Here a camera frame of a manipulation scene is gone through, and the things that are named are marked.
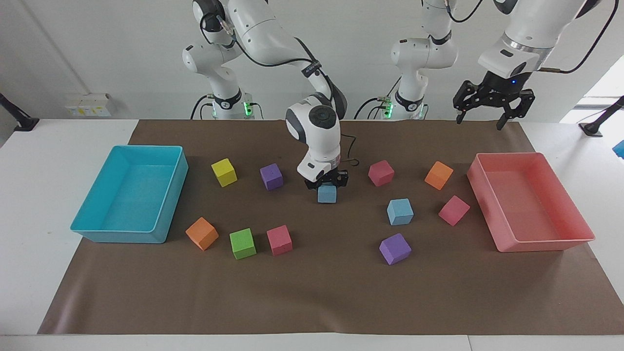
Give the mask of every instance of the orange cube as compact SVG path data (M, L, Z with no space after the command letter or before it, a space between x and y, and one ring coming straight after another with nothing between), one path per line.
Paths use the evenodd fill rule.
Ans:
M195 245L204 251L219 237L217 230L203 217L200 217L187 229L187 235Z
M452 168L437 161L433 165L431 171L429 171L429 174L425 178L425 182L437 190L442 190L446 182L451 177L451 174L453 174Z

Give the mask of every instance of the light blue cube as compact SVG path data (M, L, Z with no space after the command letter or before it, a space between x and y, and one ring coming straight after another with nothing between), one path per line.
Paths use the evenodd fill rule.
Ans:
M620 156L621 158L624 159L624 140L622 140L621 143L617 144L614 148L613 151L615 151L615 154Z
M391 200L388 205L390 225L409 224L414 218L414 211L408 199Z
M333 184L323 184L318 188L319 204L335 204L336 197L337 191Z

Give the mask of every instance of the table surface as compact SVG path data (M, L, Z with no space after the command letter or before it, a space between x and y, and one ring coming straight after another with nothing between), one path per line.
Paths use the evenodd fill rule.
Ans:
M0 337L1 350L94 350L123 347L170 350L213 345L215 349L403 349L432 350L621 350L624 336L400 336L340 334L198 336L34 335L61 282L81 236L69 230L110 148L126 144L137 121L43 120L28 133L14 133L0 148ZM624 297L624 165L600 139L576 125L522 123L596 234L592 249L616 292Z

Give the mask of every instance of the teal plastic tray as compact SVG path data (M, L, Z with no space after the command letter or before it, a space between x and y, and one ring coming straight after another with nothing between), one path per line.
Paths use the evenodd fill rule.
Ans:
M187 171L180 146L113 147L71 230L94 242L165 242Z

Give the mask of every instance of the pink bin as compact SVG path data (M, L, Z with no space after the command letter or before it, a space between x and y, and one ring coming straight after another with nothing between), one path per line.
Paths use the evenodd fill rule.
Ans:
M596 239L542 154L477 154L468 179L501 252L566 250Z

